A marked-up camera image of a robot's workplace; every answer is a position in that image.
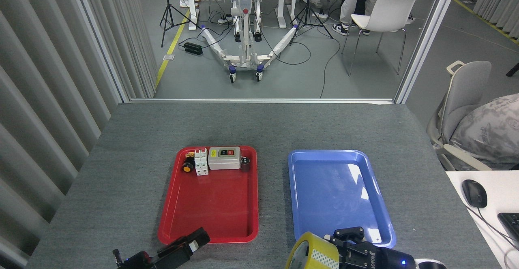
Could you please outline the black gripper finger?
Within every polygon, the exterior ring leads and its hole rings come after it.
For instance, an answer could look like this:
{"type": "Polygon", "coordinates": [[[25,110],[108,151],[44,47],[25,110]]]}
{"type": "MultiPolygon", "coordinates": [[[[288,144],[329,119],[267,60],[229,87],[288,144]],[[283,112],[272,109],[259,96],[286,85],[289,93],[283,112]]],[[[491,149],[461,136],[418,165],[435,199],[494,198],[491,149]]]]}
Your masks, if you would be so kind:
{"type": "Polygon", "coordinates": [[[176,269],[190,260],[195,251],[203,247],[202,243],[182,243],[168,246],[162,251],[162,268],[176,269]]]}
{"type": "Polygon", "coordinates": [[[360,243],[365,241],[365,230],[362,227],[343,228],[335,230],[333,238],[340,241],[352,241],[353,243],[360,243]]]}
{"type": "Polygon", "coordinates": [[[169,245],[157,251],[158,257],[165,257],[176,251],[184,251],[187,256],[192,256],[193,253],[200,249],[200,247],[208,244],[211,241],[209,234],[204,228],[198,228],[187,236],[179,237],[169,245]]]}
{"type": "Polygon", "coordinates": [[[363,269],[358,253],[350,248],[355,243],[348,238],[324,237],[325,240],[336,246],[339,252],[340,269],[363,269]]]}

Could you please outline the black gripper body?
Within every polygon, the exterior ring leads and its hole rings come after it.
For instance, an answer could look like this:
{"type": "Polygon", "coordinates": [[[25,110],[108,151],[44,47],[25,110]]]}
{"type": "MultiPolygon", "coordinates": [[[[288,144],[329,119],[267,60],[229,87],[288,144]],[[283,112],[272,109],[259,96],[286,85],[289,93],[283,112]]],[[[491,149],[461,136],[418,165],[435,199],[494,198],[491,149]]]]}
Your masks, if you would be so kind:
{"type": "Polygon", "coordinates": [[[366,269],[416,269],[413,256],[389,248],[365,245],[366,269]]]}
{"type": "Polygon", "coordinates": [[[161,252],[157,256],[150,257],[146,251],[140,251],[122,262],[122,269],[157,269],[156,263],[163,256],[161,252]]]}

